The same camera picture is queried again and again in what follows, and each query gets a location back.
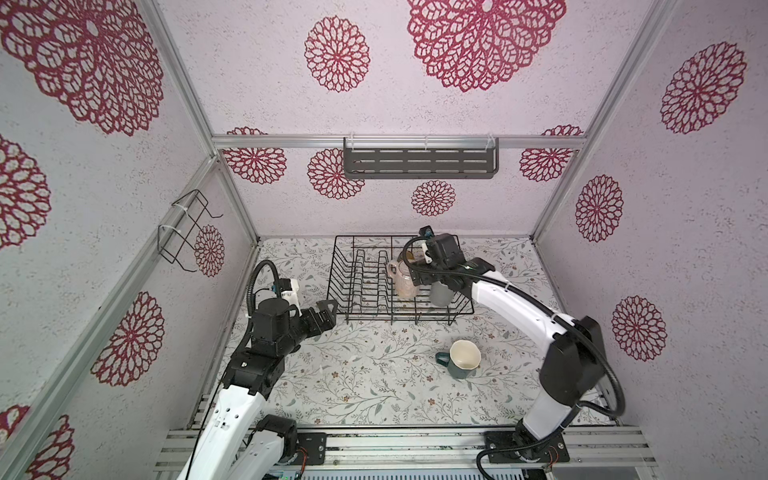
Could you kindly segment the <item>grey cream cup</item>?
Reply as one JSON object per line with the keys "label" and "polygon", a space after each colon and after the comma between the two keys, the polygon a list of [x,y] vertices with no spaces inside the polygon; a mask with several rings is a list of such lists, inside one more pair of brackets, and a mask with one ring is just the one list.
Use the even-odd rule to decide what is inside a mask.
{"label": "grey cream cup", "polygon": [[430,287],[429,299],[435,308],[447,308],[454,298],[454,292],[445,284],[435,282]]}

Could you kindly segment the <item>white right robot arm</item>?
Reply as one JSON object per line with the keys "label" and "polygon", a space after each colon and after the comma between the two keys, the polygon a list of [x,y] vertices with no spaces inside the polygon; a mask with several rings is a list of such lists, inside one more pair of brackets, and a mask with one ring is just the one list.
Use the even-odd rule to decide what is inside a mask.
{"label": "white right robot arm", "polygon": [[616,419],[626,408],[620,382],[606,359],[600,325],[591,317],[558,313],[515,287],[486,260],[465,257],[457,237],[425,226],[403,248],[419,245],[425,260],[408,269],[417,285],[440,284],[484,306],[525,334],[543,352],[540,391],[509,440],[479,453],[476,462],[497,457],[539,460],[584,410]]}

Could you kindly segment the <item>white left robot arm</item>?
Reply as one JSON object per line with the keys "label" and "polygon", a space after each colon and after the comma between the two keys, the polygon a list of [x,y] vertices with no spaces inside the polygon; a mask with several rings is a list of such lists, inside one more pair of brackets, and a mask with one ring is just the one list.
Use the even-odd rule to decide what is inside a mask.
{"label": "white left robot arm", "polygon": [[246,344],[236,349],[220,380],[218,400],[183,467],[181,479],[261,479],[297,455],[294,420],[259,419],[300,344],[336,326],[338,302],[299,309],[282,298],[261,301],[249,314]]}

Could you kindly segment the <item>pink mug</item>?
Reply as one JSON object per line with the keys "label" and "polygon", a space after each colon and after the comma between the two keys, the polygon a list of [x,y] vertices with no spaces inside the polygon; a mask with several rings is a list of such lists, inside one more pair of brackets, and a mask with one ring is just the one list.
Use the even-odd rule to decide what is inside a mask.
{"label": "pink mug", "polygon": [[414,283],[411,272],[404,261],[390,261],[387,266],[387,275],[393,282],[395,294],[403,300],[415,299],[419,287]]}

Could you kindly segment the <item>dark green mug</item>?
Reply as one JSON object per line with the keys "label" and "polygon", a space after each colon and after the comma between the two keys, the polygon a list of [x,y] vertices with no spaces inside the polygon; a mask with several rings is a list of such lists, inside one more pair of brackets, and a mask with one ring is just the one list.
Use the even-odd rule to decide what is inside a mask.
{"label": "dark green mug", "polygon": [[452,378],[465,379],[479,367],[482,353],[475,343],[457,340],[447,352],[437,352],[435,361],[445,367]]}

